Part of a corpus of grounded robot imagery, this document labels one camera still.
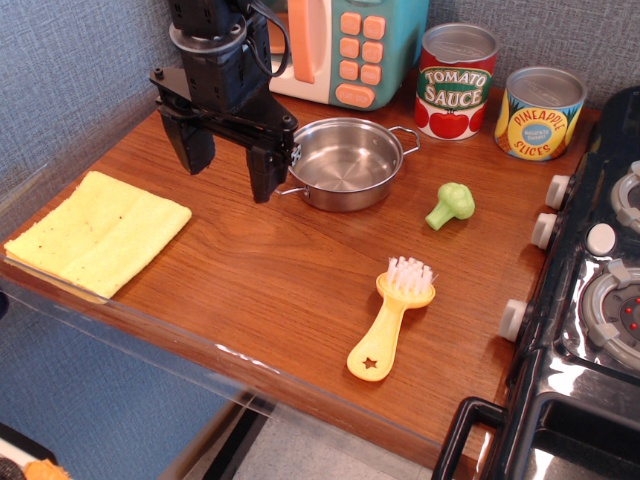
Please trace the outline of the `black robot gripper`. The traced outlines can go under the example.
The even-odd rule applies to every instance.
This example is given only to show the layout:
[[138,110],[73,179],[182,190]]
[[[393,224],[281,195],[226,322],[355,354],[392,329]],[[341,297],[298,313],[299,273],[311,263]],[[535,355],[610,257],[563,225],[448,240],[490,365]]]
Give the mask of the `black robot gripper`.
[[[199,174],[214,159],[213,138],[223,137],[248,149],[253,200],[268,202],[300,147],[293,138],[297,119],[270,92],[267,21],[234,20],[210,38],[172,25],[169,35],[183,66],[157,68],[150,80],[158,87],[162,124],[181,165]],[[268,149],[255,146],[261,141]]]

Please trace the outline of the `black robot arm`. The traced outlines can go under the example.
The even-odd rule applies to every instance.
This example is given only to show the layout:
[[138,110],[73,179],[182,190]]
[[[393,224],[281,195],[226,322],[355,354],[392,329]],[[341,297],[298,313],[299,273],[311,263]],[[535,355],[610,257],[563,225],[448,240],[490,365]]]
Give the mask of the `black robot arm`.
[[179,68],[156,68],[158,111],[182,166],[196,175],[215,157],[215,140],[246,150],[252,195],[267,202],[300,157],[295,116],[270,91],[270,25],[284,27],[261,1],[172,1],[169,35]]

